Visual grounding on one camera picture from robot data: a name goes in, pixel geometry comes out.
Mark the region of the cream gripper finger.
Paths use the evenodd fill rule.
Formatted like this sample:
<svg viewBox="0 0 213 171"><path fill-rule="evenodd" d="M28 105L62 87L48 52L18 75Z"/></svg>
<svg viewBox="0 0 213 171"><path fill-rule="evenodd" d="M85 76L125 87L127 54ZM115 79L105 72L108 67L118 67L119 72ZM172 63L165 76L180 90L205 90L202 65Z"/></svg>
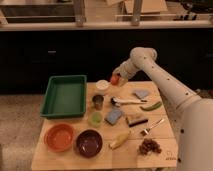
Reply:
<svg viewBox="0 0 213 171"><path fill-rule="evenodd" d="M120 72L119 72L119 68L115 68L112 72L112 76L117 76L120 77Z"/></svg>
<svg viewBox="0 0 213 171"><path fill-rule="evenodd" d="M126 78L123 78L123 77L120 77L119 78L119 83L118 83L118 86L124 86L126 83L128 82L128 79Z"/></svg>

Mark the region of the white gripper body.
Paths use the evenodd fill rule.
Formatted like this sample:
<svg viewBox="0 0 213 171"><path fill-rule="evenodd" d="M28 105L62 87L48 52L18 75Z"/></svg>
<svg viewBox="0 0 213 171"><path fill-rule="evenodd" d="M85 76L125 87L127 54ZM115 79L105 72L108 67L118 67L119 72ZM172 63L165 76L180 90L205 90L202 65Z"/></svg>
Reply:
<svg viewBox="0 0 213 171"><path fill-rule="evenodd" d="M136 67L130 61L123 62L119 67L120 76L131 79L136 74Z"/></svg>

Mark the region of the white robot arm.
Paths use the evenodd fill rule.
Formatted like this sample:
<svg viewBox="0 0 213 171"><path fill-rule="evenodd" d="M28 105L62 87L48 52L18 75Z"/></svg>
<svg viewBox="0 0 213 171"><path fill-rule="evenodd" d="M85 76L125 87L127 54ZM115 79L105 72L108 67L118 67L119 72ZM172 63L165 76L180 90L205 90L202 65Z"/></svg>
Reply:
<svg viewBox="0 0 213 171"><path fill-rule="evenodd" d="M154 48L135 47L113 71L123 80L143 71L182 113L176 171L213 171L213 99L202 98L156 64Z"/></svg>

